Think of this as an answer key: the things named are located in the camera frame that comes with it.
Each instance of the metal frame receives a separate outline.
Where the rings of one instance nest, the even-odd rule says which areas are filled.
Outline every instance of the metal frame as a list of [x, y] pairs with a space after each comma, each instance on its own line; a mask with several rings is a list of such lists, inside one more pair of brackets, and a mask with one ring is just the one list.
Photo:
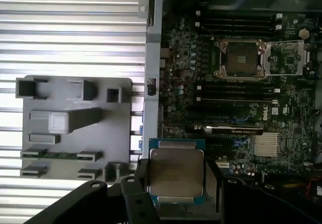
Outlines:
[[[149, 139], [157, 137], [157, 120], [159, 105], [159, 68], [162, 32], [163, 0], [155, 0], [154, 23], [148, 26], [145, 46], [145, 82], [143, 114], [143, 158], [148, 158]], [[156, 93], [149, 96], [147, 85], [149, 79], [156, 79]]]

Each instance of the black cable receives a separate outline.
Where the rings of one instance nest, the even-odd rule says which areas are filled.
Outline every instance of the black cable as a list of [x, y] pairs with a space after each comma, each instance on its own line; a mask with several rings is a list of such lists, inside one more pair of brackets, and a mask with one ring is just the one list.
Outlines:
[[307, 215], [304, 211], [302, 211], [301, 209], [297, 208], [295, 205], [292, 205], [290, 202], [288, 202], [288, 201], [286, 201], [286, 200], [283, 200], [283, 199], [281, 199], [281, 198], [279, 198], [279, 197], [277, 197], [277, 196], [275, 196], [275, 195], [272, 195], [272, 194], [270, 194], [270, 193], [267, 193], [266, 191], [262, 190], [261, 188], [258, 188], [258, 189], [259, 189], [260, 191], [262, 191], [264, 194], [266, 194], [266, 195], [268, 195], [268, 196], [270, 196], [270, 197], [272, 197], [272, 198], [274, 198], [274, 199], [276, 199], [276, 200], [279, 200], [279, 201], [283, 202], [284, 204], [288, 205], [289, 207], [291, 207], [291, 208], [295, 209], [296, 211], [298, 211], [299, 213], [301, 213], [302, 215], [304, 215], [306, 218], [310, 219], [311, 221], [313, 221], [313, 222], [315, 222], [315, 223], [317, 223], [317, 224], [321, 224], [321, 222], [320, 222], [320, 221], [315, 220], [313, 217], [311, 217], [311, 216]]

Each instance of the capacitor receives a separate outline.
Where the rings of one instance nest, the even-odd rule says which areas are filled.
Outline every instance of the capacitor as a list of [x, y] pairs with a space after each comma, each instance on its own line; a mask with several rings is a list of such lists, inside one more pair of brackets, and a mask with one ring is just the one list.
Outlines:
[[280, 127], [280, 128], [284, 128], [285, 127], [285, 122], [278, 122], [278, 126]]
[[308, 39], [310, 37], [310, 32], [307, 29], [301, 29], [298, 36], [301, 39]]

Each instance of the green circuit board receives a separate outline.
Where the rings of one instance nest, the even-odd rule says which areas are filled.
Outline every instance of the green circuit board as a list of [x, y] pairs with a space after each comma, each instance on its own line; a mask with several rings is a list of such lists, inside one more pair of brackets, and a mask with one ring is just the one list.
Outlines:
[[[256, 25], [242, 36], [213, 22], [231, 15], [164, 17], [162, 48], [170, 53], [160, 68], [160, 137], [206, 139], [206, 160], [228, 162], [226, 174], [301, 174], [313, 155], [318, 15], [261, 16], [265, 22], [234, 15]], [[263, 25], [270, 26], [263, 36], [252, 36]], [[227, 134], [230, 127], [236, 131]], [[234, 134], [245, 128], [260, 133]]]

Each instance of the chipset heatsink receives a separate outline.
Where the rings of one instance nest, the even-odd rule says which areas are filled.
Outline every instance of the chipset heatsink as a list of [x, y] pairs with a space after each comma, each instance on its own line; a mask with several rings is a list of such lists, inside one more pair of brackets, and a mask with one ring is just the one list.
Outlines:
[[264, 132], [255, 136], [254, 155], [258, 157], [279, 157], [280, 134], [277, 132]]
[[258, 81], [265, 78], [262, 54], [266, 44], [259, 40], [223, 39], [220, 48], [219, 70], [216, 77], [227, 80]]

